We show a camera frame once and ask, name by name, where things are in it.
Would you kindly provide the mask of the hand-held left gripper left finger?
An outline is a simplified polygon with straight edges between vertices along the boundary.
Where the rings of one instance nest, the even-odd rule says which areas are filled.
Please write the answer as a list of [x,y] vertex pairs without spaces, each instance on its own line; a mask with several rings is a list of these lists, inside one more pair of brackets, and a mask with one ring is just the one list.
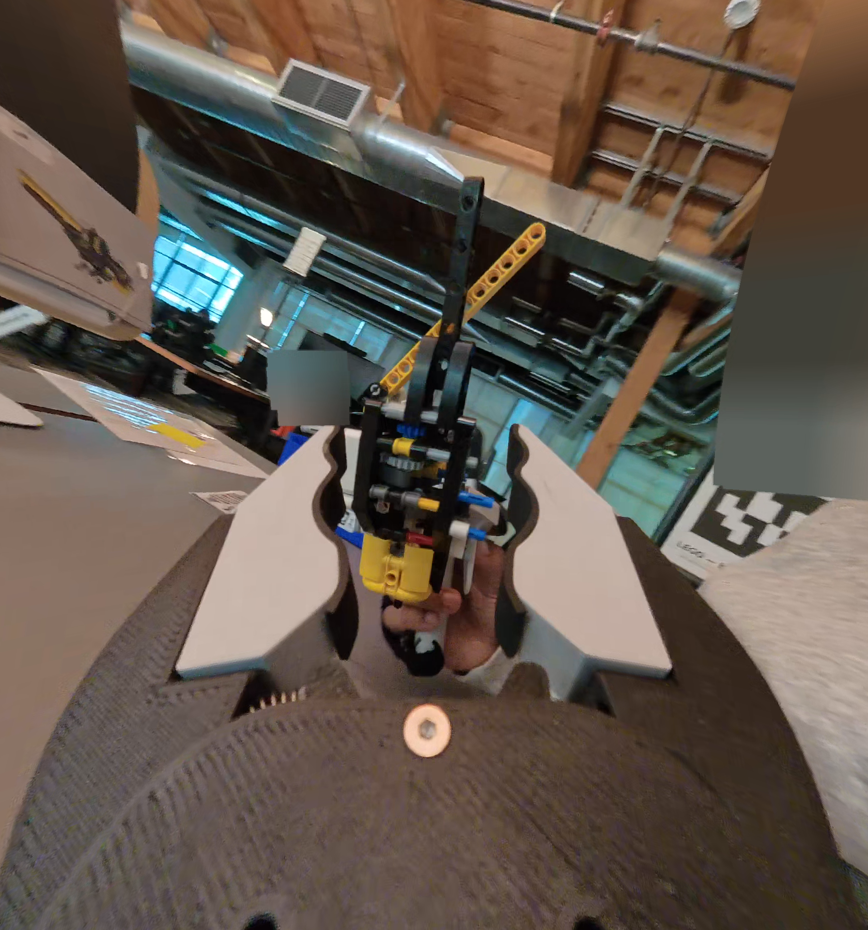
[[344,541],[344,429],[324,426],[238,506],[175,663],[184,680],[311,681],[350,657],[358,597]]

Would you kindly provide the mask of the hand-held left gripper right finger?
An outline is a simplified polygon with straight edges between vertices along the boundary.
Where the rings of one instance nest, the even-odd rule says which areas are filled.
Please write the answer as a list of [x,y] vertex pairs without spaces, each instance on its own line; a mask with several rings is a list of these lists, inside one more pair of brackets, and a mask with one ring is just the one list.
[[672,662],[614,509],[530,429],[510,429],[508,518],[496,602],[507,657],[575,697],[598,672],[664,680]]

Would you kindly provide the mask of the black yellow lego model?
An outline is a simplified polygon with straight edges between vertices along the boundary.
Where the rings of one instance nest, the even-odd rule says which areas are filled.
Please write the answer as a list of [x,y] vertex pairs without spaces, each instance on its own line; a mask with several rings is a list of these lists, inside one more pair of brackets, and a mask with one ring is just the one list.
[[481,435],[465,415],[475,345],[465,325],[543,248],[532,223],[473,283],[469,273],[485,179],[464,179],[440,319],[364,393],[352,509],[362,530],[363,585],[419,604],[470,563],[494,501],[475,490]]

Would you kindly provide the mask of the person's right hand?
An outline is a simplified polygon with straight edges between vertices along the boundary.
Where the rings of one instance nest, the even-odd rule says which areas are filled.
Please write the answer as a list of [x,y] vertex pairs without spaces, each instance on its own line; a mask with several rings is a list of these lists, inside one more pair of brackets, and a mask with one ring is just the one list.
[[442,584],[420,604],[387,604],[381,622],[389,644],[414,646],[421,634],[442,634],[444,669],[463,675],[485,665],[498,649],[496,603],[504,557],[501,547],[482,541],[468,593]]

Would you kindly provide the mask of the blue storage bin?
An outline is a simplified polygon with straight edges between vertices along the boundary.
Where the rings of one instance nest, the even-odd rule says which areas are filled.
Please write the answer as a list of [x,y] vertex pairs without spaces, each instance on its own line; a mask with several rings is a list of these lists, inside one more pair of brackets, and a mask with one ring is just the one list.
[[318,431],[318,427],[283,426],[271,432],[271,437],[279,442],[277,466],[281,466],[291,455]]

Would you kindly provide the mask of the framed marker sign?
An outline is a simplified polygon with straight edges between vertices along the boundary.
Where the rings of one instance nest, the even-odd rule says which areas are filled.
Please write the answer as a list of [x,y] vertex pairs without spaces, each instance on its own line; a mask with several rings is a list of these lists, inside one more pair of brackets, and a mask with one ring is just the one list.
[[704,580],[789,535],[830,497],[734,490],[707,471],[665,536],[660,551],[681,571]]

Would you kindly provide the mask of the brown office desk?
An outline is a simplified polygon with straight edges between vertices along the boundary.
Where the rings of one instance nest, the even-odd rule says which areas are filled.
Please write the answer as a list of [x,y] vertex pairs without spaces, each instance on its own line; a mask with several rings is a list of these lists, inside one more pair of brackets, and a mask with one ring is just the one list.
[[271,428],[272,410],[265,392],[217,374],[205,366],[193,364],[146,336],[132,341],[129,346],[138,351],[145,363],[138,377],[137,397],[149,389],[157,375],[172,374],[178,370],[186,374],[186,379],[191,382],[191,389],[222,403],[241,423],[253,424],[257,428]]

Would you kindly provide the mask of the white paper sheet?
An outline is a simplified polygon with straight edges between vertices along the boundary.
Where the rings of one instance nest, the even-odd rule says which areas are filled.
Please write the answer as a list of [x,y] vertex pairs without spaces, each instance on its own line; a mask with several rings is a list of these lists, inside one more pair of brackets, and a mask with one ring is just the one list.
[[[268,463],[256,464],[245,459],[229,447],[226,438],[213,427],[195,418],[42,368],[37,368],[36,372],[71,401],[78,403],[114,436],[127,443],[161,449],[171,459],[184,464],[248,478],[264,479],[274,470],[274,466]],[[207,445],[198,450],[189,450],[147,430],[150,424],[159,422],[171,423],[184,431],[203,435],[207,438]]]

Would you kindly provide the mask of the white panel light on stand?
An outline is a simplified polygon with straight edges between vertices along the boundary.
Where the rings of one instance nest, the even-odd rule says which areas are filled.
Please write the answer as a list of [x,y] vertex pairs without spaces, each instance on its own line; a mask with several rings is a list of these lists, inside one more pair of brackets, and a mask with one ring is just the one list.
[[261,299],[258,336],[266,351],[282,347],[291,335],[310,299],[307,279],[326,242],[325,236],[304,227],[287,256],[269,268],[267,287]]

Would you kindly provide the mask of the tablet on white stand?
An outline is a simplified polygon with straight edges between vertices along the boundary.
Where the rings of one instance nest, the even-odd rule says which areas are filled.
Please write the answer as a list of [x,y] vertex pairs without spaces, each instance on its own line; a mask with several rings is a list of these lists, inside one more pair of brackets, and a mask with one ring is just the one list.
[[114,341],[150,329],[156,235],[0,106],[0,296]]

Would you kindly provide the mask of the white vent grille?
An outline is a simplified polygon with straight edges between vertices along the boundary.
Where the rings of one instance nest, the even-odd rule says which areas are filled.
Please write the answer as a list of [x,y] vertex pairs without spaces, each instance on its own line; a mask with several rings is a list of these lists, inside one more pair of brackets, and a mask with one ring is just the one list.
[[272,101],[286,110],[350,132],[362,120],[371,95],[367,84],[307,62],[289,60],[279,75]]

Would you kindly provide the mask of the dark board with tan edge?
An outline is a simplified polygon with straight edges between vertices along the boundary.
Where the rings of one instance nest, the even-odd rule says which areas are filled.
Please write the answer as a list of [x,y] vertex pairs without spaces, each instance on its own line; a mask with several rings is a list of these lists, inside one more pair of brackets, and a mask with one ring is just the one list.
[[157,231],[117,2],[0,1],[0,167],[57,198]]

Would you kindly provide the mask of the wooden post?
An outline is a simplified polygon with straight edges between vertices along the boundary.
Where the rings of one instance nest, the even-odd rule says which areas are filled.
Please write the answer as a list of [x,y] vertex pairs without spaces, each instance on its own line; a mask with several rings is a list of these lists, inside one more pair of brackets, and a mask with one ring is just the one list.
[[695,293],[676,289],[652,327],[576,468],[578,475],[594,490],[603,482],[628,429],[698,304],[699,297]]

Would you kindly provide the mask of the silver air duct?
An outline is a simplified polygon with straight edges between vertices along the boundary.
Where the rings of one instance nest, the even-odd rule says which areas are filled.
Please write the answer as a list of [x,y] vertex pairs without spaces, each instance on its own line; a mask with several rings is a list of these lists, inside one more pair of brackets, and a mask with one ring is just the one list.
[[278,77],[185,46],[123,20],[133,86],[272,140],[349,174],[455,213],[464,179],[485,179],[481,223],[511,235],[544,224],[546,250],[622,285],[655,278],[719,304],[733,301],[742,272],[670,244],[666,220],[566,188],[451,141],[372,112],[347,132],[272,101]]

